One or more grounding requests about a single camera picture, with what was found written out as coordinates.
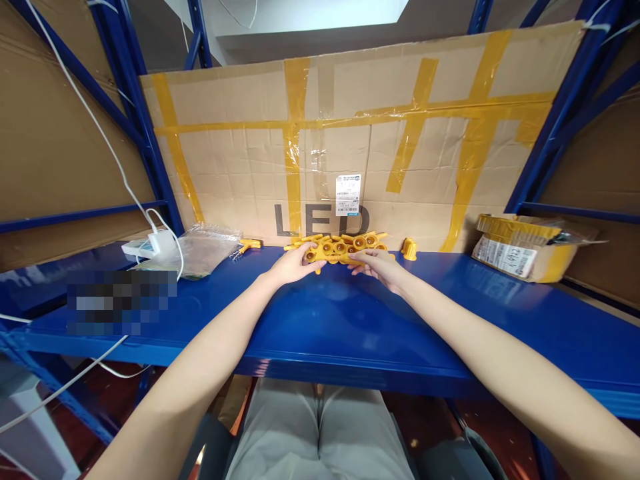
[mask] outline label sticker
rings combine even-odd
[[[335,214],[337,217],[359,215],[362,175],[340,175],[335,180]]]
[[[520,278],[527,278],[538,252],[523,247],[507,245],[486,237],[480,239],[478,259]]]

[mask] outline gray pants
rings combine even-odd
[[[413,480],[382,395],[257,382],[227,480]]]

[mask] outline forearm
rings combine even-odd
[[[637,474],[638,437],[564,372],[422,280],[410,275],[402,290],[414,310],[553,450],[572,477],[606,478],[611,468],[617,478]]]
[[[177,478],[198,424],[278,287],[261,275],[198,333],[131,414],[89,480]]]

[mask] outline floor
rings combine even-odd
[[[137,365],[126,363],[108,362],[108,365],[124,374],[139,370]],[[152,382],[163,370],[156,369]],[[102,404],[118,420],[124,422],[132,412],[138,378],[120,379],[96,368],[87,374],[85,383],[94,392],[100,393]],[[250,386],[249,377],[236,375],[225,384],[210,406],[210,411],[232,432],[237,428],[237,418],[244,408]],[[442,399],[387,392],[383,393],[383,397],[398,422],[412,457],[418,458],[422,452],[440,441],[454,439],[461,434],[458,422]],[[539,479],[529,431],[506,408],[497,401],[458,400],[455,404],[468,426],[478,432],[493,450],[509,480]],[[84,477],[104,451],[104,444],[60,402],[53,401],[48,408]],[[636,433],[640,433],[640,422],[626,423]],[[0,477],[3,480],[28,479],[1,457]],[[197,478],[197,466],[191,477]],[[559,479],[568,479],[561,469]]]

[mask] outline cardboard sheet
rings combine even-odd
[[[502,213],[582,24],[142,77],[186,225],[266,245],[386,231],[461,251]],[[335,181],[362,174],[361,214]]]
[[[39,0],[34,5],[120,104],[86,2]],[[130,205],[118,166],[50,48],[0,1],[0,221]],[[80,86],[110,138],[140,201],[154,200],[139,152]],[[148,227],[127,212],[0,235],[0,270],[26,267],[110,243]]]
[[[640,61],[634,30],[601,90]],[[640,215],[640,84],[594,119],[572,140],[540,202]],[[566,276],[640,309],[640,225],[584,217],[572,221],[600,230],[607,243],[580,249]]]

